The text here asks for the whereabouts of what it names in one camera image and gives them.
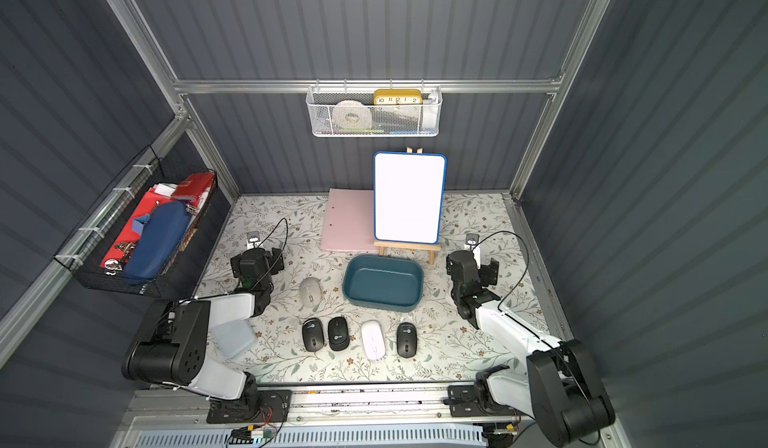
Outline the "light grey white mouse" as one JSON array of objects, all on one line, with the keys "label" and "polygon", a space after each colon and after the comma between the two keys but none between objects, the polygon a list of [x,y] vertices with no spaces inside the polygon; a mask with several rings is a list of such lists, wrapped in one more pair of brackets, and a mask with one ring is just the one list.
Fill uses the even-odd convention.
[{"label": "light grey white mouse", "polygon": [[315,277],[305,278],[299,285],[299,298],[304,307],[308,309],[317,308],[323,299],[323,289],[320,280]]}]

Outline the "teal plastic storage box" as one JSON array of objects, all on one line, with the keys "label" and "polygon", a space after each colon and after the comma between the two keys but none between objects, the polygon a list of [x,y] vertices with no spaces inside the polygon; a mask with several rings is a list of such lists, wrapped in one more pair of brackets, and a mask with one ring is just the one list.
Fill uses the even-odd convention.
[{"label": "teal plastic storage box", "polygon": [[421,301],[423,283],[423,269],[412,260],[363,254],[348,263],[342,293],[355,306],[410,312]]}]

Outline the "black mouse with logo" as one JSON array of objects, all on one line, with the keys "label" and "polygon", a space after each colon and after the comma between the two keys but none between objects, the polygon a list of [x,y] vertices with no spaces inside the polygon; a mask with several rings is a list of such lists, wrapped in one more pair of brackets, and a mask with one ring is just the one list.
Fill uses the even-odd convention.
[{"label": "black mouse with logo", "polygon": [[332,351],[342,351],[349,347],[350,333],[345,317],[332,318],[327,326],[328,344]]}]

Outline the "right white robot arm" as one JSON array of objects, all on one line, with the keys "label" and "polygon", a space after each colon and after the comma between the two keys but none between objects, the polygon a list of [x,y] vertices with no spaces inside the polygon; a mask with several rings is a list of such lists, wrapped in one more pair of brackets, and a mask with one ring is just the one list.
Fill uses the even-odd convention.
[{"label": "right white robot arm", "polygon": [[615,423],[615,409],[586,347],[576,339],[548,335],[501,309],[501,297],[489,289],[498,281],[495,259],[480,265],[471,251],[457,250],[446,256],[446,273],[460,317],[525,364],[524,373],[506,364],[478,372],[472,390],[450,404],[487,415],[530,415],[556,447]]}]

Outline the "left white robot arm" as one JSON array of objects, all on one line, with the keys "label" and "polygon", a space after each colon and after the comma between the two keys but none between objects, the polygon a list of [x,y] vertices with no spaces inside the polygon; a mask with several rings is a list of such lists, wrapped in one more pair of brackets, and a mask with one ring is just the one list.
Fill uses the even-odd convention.
[{"label": "left white robot arm", "polygon": [[283,252],[251,248],[231,259],[243,283],[234,292],[179,301],[156,300],[145,313],[122,361],[124,378],[182,389],[210,403],[208,424],[287,420],[291,392],[261,392],[255,376],[207,355],[208,337],[241,353],[257,337],[250,319],[263,313],[274,289],[272,277],[285,268]]}]

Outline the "floral table mat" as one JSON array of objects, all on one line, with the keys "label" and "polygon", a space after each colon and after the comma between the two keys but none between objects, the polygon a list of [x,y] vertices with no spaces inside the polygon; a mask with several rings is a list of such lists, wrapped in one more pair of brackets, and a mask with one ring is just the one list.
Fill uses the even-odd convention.
[{"label": "floral table mat", "polygon": [[[403,313],[351,304],[342,293],[351,255],[320,249],[327,200],[324,195],[248,195],[230,208],[198,281],[198,296],[221,295],[236,287],[230,260],[244,250],[249,232],[263,236],[268,247],[285,251],[285,268],[273,279],[270,304],[251,320],[258,343],[229,360],[231,368],[250,372],[264,384],[459,381],[499,364],[524,370],[525,364],[503,344],[457,314],[443,255],[400,252],[401,258],[417,262],[424,272],[422,298],[414,310]],[[299,298],[299,285],[307,277],[318,278],[323,289],[322,302],[314,309],[304,307]],[[348,322],[349,347],[307,352],[302,323],[312,317],[328,322],[337,316]],[[367,359],[361,340],[361,325],[369,320],[380,324],[386,343],[386,355],[376,361]],[[412,358],[397,354],[396,333],[402,322],[417,330],[418,349]]]}]

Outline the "pink paper folder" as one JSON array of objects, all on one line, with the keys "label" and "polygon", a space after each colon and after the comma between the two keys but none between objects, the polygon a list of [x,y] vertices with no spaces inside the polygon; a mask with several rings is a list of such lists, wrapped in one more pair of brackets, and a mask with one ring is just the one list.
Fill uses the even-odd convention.
[{"label": "pink paper folder", "polygon": [[374,192],[332,188],[326,205],[320,249],[375,254]]}]

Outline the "light blue grey pad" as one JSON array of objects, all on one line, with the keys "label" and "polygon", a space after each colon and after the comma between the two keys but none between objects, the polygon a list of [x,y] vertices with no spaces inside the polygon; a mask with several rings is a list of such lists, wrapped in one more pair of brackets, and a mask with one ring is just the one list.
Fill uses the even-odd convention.
[{"label": "light blue grey pad", "polygon": [[210,332],[226,360],[241,357],[258,343],[256,333],[248,320],[220,324],[214,326]]}]

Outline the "red package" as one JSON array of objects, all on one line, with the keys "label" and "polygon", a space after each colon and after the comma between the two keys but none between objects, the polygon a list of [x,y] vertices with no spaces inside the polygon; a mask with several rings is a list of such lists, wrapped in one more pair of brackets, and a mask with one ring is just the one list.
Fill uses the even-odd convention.
[{"label": "red package", "polygon": [[122,275],[123,268],[131,258],[142,235],[144,225],[149,220],[153,210],[162,204],[181,201],[187,205],[191,219],[186,233],[171,256],[172,258],[176,251],[184,248],[193,236],[203,209],[207,206],[208,198],[215,188],[216,175],[212,172],[193,173],[178,184],[154,184],[145,192],[137,207],[131,213],[102,259],[100,267],[108,275]]}]

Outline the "navy blue pouch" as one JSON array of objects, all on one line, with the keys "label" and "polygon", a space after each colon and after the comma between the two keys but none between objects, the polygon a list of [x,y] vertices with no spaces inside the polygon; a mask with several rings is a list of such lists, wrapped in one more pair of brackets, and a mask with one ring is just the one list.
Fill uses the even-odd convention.
[{"label": "navy blue pouch", "polygon": [[181,242],[190,219],[184,202],[173,201],[156,207],[123,268],[122,277],[132,285],[154,279]]}]

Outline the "white tape roll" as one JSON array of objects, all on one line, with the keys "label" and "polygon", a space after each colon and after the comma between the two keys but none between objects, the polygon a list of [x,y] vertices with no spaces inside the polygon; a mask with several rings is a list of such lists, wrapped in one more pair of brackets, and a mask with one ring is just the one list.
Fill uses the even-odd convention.
[{"label": "white tape roll", "polygon": [[355,100],[343,100],[334,105],[331,119],[339,130],[366,130],[372,124],[370,109]]}]

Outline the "yellow clock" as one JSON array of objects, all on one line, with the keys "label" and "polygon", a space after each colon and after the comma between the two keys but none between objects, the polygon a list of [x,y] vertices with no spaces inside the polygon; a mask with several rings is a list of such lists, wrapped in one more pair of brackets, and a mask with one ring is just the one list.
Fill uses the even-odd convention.
[{"label": "yellow clock", "polygon": [[423,95],[419,89],[378,89],[374,92],[375,106],[419,106],[423,104]]}]

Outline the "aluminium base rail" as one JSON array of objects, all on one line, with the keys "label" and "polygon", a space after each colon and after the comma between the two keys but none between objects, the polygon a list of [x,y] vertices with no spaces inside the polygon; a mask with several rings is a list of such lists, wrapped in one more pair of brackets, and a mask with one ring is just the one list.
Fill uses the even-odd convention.
[{"label": "aluminium base rail", "polygon": [[140,390],[114,447],[547,447],[530,415],[479,409],[470,382],[267,385],[248,421],[210,416],[203,397]]}]

